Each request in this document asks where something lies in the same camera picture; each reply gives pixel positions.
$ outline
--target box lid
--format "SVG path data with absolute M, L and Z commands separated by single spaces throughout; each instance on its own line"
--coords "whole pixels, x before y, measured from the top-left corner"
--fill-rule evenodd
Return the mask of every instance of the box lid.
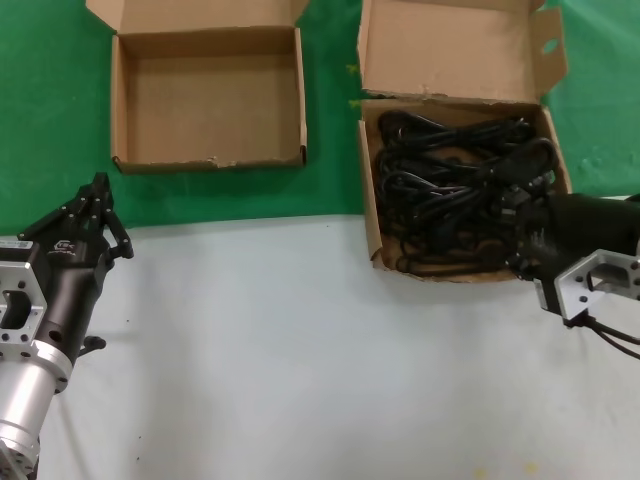
M 308 0 L 86 0 L 118 33 L 293 26 Z
M 568 71 L 544 0 L 364 0 L 363 88 L 399 97 L 537 103 Z

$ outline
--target white table surface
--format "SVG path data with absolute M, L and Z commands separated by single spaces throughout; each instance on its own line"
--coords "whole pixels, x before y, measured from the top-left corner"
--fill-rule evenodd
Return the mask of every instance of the white table surface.
M 42 432 L 42 480 L 640 475 L 640 362 L 533 286 L 375 271 L 363 220 L 131 232 Z M 640 332 L 640 306 L 599 319 Z

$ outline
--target green backdrop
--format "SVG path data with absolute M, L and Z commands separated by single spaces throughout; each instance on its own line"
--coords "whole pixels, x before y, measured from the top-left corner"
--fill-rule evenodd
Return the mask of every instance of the green backdrop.
M 1 0 L 0 234 L 17 233 L 98 170 L 109 172 L 130 227 L 360 213 L 360 3 L 311 0 L 299 22 L 306 168 L 123 177 L 109 159 L 110 29 L 84 0 Z M 560 3 L 571 73 L 545 101 L 574 187 L 640 192 L 640 2 Z

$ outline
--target empty cardboard box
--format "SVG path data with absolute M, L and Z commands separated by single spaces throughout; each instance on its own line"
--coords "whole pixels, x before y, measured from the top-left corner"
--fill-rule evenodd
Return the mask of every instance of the empty cardboard box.
M 374 193 L 373 162 L 382 147 L 377 121 L 388 110 L 407 110 L 452 127 L 509 116 L 527 118 L 555 143 L 560 158 L 556 190 L 571 191 L 551 114 L 540 105 L 540 97 L 567 74 L 560 10 L 541 9 L 543 4 L 364 0 L 358 41 L 363 88 L 395 98 L 364 101 L 359 125 L 367 240 L 374 267 L 397 270 L 401 255 L 399 242 L 380 231 Z M 511 278 L 505 270 L 437 280 Z
M 111 146 L 127 174 L 304 165 L 306 0 L 87 0 L 116 30 Z

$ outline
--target black cable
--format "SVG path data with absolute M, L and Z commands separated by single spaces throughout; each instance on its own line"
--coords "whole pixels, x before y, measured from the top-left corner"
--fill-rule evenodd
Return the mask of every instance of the black cable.
M 449 128 L 394 110 L 378 127 L 376 201 L 382 232 L 400 241 L 397 270 L 428 277 L 502 270 L 517 251 L 505 211 L 547 195 L 558 164 L 553 143 L 520 118 Z M 444 155 L 452 147 L 477 161 Z M 438 265 L 447 268 L 427 267 Z
M 602 338 L 605 342 L 611 345 L 616 350 L 621 351 L 622 353 L 629 355 L 630 357 L 635 358 L 636 360 L 640 360 L 640 353 L 634 352 L 633 350 L 628 349 L 627 347 L 620 345 L 618 342 L 611 340 L 607 335 L 602 333 L 600 330 L 591 329 L 596 335 Z
M 618 342 L 613 340 L 611 337 L 617 338 L 618 340 L 622 340 L 623 342 L 631 343 L 632 345 L 640 346 L 640 338 L 633 337 L 631 335 L 627 335 L 615 328 L 611 328 L 607 325 L 603 325 L 598 322 L 594 317 L 589 315 L 588 311 L 582 312 L 579 316 L 574 318 L 571 321 L 565 321 L 565 325 L 569 328 L 588 328 L 593 333 L 602 338 L 605 342 L 611 345 L 616 350 L 624 353 L 625 355 L 629 355 L 637 360 L 640 360 L 640 353 L 634 352 L 633 350 L 625 347 L 624 345 L 620 345 Z

